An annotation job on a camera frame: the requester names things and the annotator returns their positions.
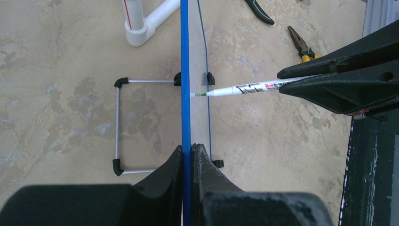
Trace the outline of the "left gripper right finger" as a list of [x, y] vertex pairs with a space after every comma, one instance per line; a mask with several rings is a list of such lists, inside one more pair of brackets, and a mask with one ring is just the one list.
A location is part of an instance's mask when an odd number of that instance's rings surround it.
[[328, 209], [314, 194], [245, 192], [193, 144], [191, 215], [194, 226], [331, 226]]

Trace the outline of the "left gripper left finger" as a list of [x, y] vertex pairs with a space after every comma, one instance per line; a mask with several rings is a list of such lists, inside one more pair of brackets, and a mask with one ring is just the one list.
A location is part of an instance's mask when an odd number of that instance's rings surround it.
[[183, 153], [177, 146], [154, 172], [131, 184], [34, 185], [12, 195], [3, 226], [178, 226]]

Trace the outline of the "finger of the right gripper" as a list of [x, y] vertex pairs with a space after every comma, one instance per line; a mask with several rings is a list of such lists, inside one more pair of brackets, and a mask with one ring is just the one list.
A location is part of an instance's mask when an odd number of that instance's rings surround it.
[[336, 114], [380, 115], [399, 108], [399, 62], [316, 75], [279, 89]]
[[399, 58], [398, 20], [360, 40], [309, 62], [282, 69], [277, 78], [343, 73], [387, 63]]

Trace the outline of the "white green whiteboard marker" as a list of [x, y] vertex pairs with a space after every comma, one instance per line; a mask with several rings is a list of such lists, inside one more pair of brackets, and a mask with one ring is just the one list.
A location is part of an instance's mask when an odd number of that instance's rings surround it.
[[208, 91], [205, 93], [190, 93], [190, 97], [221, 97], [221, 96], [258, 93], [264, 91], [275, 91], [279, 90], [284, 85], [299, 80], [307, 79], [310, 77], [314, 77], [314, 75], [291, 78], [291, 79], [280, 79], [280, 80], [264, 81], [264, 82], [257, 82], [251, 84], [242, 84], [227, 88], [214, 89], [212, 91]]

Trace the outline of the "blue framed whiteboard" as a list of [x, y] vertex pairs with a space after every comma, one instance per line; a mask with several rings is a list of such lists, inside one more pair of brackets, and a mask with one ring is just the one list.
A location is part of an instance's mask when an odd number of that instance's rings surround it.
[[195, 143], [204, 144], [211, 151], [210, 108], [207, 97], [196, 97], [214, 85], [208, 71], [207, 43], [200, 2], [198, 0], [165, 0], [147, 17], [143, 16], [140, 0], [125, 0], [126, 39], [135, 47], [143, 45], [156, 29], [177, 9], [180, 9], [181, 72], [176, 84], [181, 88], [182, 148], [183, 148], [183, 199], [179, 202], [184, 226], [192, 226], [193, 200], [191, 195], [191, 148]]

